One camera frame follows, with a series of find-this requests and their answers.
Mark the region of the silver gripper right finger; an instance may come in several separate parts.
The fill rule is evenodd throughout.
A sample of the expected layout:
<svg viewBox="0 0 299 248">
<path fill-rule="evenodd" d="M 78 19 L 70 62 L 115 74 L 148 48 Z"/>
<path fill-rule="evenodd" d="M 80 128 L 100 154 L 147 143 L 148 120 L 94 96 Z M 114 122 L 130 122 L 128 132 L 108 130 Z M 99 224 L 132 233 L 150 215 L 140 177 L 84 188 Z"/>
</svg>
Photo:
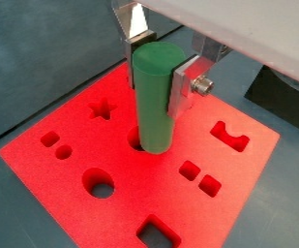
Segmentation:
<svg viewBox="0 0 299 248">
<path fill-rule="evenodd" d="M 167 114 L 172 119 L 191 108 L 194 95 L 207 96 L 214 88 L 214 82 L 207 74 L 215 64 L 232 51 L 230 47 L 210 37 L 195 32 L 192 34 L 191 56 L 174 70 Z"/>
</svg>

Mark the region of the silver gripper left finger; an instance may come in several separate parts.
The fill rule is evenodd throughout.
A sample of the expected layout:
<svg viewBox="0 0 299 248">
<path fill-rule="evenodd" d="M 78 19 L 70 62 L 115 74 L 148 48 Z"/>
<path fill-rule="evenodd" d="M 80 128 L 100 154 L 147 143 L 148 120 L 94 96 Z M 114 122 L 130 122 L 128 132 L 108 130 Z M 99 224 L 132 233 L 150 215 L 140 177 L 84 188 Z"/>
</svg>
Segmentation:
<svg viewBox="0 0 299 248">
<path fill-rule="evenodd" d="M 132 53 L 146 43 L 156 40 L 156 33 L 148 28 L 147 11 L 135 0 L 111 0 L 111 9 L 120 31 L 124 56 L 128 66 L 128 84 L 134 88 Z"/>
</svg>

